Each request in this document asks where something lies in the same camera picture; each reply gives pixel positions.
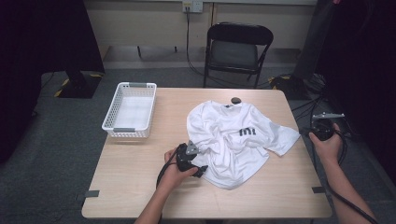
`white t-shirt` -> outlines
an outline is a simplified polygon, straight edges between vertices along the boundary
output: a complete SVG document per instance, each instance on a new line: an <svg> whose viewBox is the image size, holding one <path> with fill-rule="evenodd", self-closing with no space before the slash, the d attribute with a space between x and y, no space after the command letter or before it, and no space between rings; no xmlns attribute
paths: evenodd
<svg viewBox="0 0 396 224"><path fill-rule="evenodd" d="M265 117L254 105L196 106L187 116L190 140L201 153L193 160L208 165L203 178L222 189L236 189L268 160L266 149L284 155L300 137L289 127Z"/></svg>

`electrical outlet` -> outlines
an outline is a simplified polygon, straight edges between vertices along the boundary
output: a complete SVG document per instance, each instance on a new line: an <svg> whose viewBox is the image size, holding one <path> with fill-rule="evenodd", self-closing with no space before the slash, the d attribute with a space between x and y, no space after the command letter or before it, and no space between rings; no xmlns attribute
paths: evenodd
<svg viewBox="0 0 396 224"><path fill-rule="evenodd" d="M183 1L182 2L182 11L183 12L191 12L191 13L202 13L204 8L203 1Z"/></svg>
<svg viewBox="0 0 396 224"><path fill-rule="evenodd" d="M181 4L182 8L182 12L191 12L192 11L192 1L183 1Z"/></svg>
<svg viewBox="0 0 396 224"><path fill-rule="evenodd" d="M202 13L203 8L204 8L204 3L202 1L192 2L192 12Z"/></svg>

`black cloth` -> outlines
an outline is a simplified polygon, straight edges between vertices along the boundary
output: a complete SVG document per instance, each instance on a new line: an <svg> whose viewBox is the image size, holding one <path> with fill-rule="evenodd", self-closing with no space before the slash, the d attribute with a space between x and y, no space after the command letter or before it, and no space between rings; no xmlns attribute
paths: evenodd
<svg viewBox="0 0 396 224"><path fill-rule="evenodd" d="M0 162L29 124L42 74L105 72L82 0L1 1L0 64Z"/></svg>
<svg viewBox="0 0 396 224"><path fill-rule="evenodd" d="M342 1L318 61L326 97L396 184L396 1Z"/></svg>
<svg viewBox="0 0 396 224"><path fill-rule="evenodd" d="M332 23L334 6L332 0L318 0L304 47L292 73L294 77L309 80L314 75L323 43Z"/></svg>

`white plastic basket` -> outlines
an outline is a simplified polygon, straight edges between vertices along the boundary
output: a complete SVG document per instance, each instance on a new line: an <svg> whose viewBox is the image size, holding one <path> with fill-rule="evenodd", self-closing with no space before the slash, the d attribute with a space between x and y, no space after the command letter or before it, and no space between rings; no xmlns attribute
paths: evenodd
<svg viewBox="0 0 396 224"><path fill-rule="evenodd" d="M155 83L121 82L102 129L112 137L149 137L156 90Z"/></svg>

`gray carpet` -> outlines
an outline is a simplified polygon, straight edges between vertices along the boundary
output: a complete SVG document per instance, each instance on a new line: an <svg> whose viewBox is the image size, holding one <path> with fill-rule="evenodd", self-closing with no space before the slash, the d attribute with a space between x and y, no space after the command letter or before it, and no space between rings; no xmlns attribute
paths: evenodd
<svg viewBox="0 0 396 224"><path fill-rule="evenodd" d="M264 68L260 88L269 89L268 77L291 71L291 68ZM117 84L134 81L154 82L158 87L200 88L203 78L190 68L107 70L92 99L61 99L53 95L66 75L55 73L50 77L50 74L42 77L45 86L35 109L37 116L10 160L0 165L0 223L133 223L131 219L86 219L80 212L81 202L76 201L76 195L85 192L91 184L106 140L102 122ZM233 77L233 81L246 85L252 85L254 79L246 82L246 77L238 78ZM211 86L219 84L211 81ZM289 103L290 108L297 108L306 101ZM293 114L298 117L308 107L293 110ZM323 111L331 112L332 109L322 103L316 114ZM298 125L300 128L309 126L308 117L298 119ZM380 223L394 222L394 186L364 142L347 141L349 150L343 163L347 176ZM318 175L325 183L320 164ZM310 223L310 220L277 220L276 223ZM336 218L317 219L314 223L336 223Z"/></svg>

